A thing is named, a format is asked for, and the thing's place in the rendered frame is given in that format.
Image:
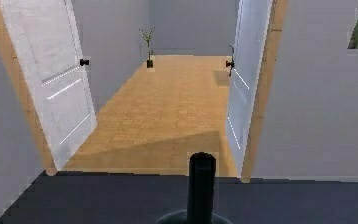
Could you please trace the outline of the green house plant in pot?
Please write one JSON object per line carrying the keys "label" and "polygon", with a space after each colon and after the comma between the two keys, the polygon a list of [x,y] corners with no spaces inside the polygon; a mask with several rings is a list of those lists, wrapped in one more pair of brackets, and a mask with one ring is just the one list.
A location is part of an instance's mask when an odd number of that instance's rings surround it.
{"label": "green house plant in pot", "polygon": [[148,59],[147,59],[147,61],[146,61],[147,67],[148,67],[148,68],[153,68],[153,67],[154,67],[153,59],[151,58],[151,55],[152,55],[151,39],[152,39],[153,29],[150,29],[149,31],[140,29],[140,32],[141,32],[141,34],[142,34],[142,39],[143,39],[143,40],[146,42],[146,44],[147,44],[147,50],[148,50]]}

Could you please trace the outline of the white room door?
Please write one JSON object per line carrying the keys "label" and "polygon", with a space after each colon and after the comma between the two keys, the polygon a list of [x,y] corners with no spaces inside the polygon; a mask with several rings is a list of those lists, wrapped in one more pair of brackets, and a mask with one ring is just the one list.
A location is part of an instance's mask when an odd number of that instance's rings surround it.
{"label": "white room door", "polygon": [[241,176],[273,0],[239,0],[225,129]]}
{"label": "white room door", "polygon": [[0,0],[57,170],[97,126],[72,0]]}

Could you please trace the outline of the black robot post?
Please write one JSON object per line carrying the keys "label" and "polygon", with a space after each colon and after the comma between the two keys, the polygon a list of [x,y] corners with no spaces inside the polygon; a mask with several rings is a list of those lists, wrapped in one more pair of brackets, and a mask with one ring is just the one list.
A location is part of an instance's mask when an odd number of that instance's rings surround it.
{"label": "black robot post", "polygon": [[207,152],[189,159],[187,207],[161,216],[156,224],[233,224],[213,212],[216,158]]}

